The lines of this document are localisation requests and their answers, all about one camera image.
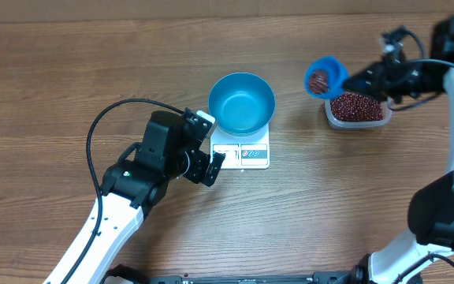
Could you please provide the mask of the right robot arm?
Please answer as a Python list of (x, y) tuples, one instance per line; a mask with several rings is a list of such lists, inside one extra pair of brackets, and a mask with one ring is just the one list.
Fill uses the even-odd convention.
[(351, 283), (420, 283), (421, 273), (454, 254), (454, 16), (434, 26), (429, 57), (407, 60), (396, 43), (405, 28), (383, 36), (382, 60), (346, 79), (342, 88), (379, 102), (401, 103), (422, 93), (448, 96), (450, 150), (444, 176), (411, 199), (407, 229), (352, 270)]

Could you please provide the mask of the blue plastic measuring scoop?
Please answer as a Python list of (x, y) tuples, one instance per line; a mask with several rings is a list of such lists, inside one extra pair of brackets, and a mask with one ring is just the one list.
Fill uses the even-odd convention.
[(348, 78), (348, 71), (333, 56), (326, 56), (313, 62), (304, 77), (305, 90), (315, 98), (335, 99), (343, 94), (342, 84)]

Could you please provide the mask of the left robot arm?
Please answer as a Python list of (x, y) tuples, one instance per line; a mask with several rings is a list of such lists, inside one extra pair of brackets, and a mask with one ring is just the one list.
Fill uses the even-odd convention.
[(142, 141), (129, 146), (102, 177), (101, 198), (48, 283), (100, 283), (125, 242), (178, 177), (211, 186), (225, 156), (200, 151), (217, 126), (199, 110), (151, 114)]

